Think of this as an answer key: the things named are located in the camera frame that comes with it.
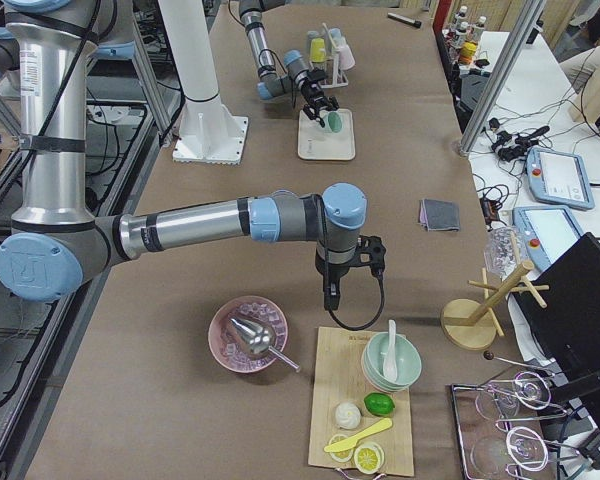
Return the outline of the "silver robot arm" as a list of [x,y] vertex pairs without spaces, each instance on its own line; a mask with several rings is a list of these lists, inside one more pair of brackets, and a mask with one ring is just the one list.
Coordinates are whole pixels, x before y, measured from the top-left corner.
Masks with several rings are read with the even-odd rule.
[[262,22],[263,13],[284,4],[285,1],[239,1],[239,17],[259,77],[258,93],[262,100],[271,100],[298,90],[306,102],[303,107],[306,116],[325,128],[326,113],[337,111],[339,108],[336,98],[327,97],[320,85],[320,82],[326,79],[326,73],[311,67],[298,50],[290,50],[280,61],[286,73],[279,75],[276,70],[274,51],[267,43]]
[[313,241],[325,304],[357,265],[367,200],[349,183],[299,197],[278,191],[145,216],[95,217],[85,203],[86,63],[126,20],[114,1],[9,1],[20,46],[23,202],[0,244],[0,281],[21,298],[54,301],[104,270],[191,244],[239,236]]

